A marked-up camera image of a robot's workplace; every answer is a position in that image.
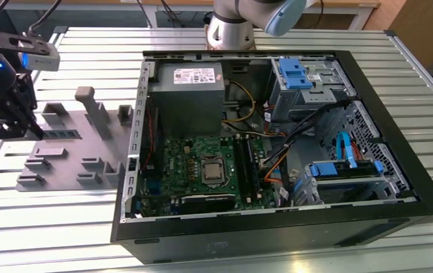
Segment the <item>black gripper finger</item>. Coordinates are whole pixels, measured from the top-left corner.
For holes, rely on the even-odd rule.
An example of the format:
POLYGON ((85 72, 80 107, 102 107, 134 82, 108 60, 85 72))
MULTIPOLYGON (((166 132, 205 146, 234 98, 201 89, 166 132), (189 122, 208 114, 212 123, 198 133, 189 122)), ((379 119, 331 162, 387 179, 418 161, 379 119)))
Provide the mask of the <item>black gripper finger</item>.
POLYGON ((17 75, 14 84, 4 96, 1 106, 8 114, 6 120, 9 123, 14 124, 20 130, 29 130, 36 137, 44 137, 34 116, 37 100, 29 74, 17 75))
POLYGON ((44 131, 37 123, 30 120, 21 122, 0 120, 0 139, 10 139, 12 141, 42 140, 44 131))

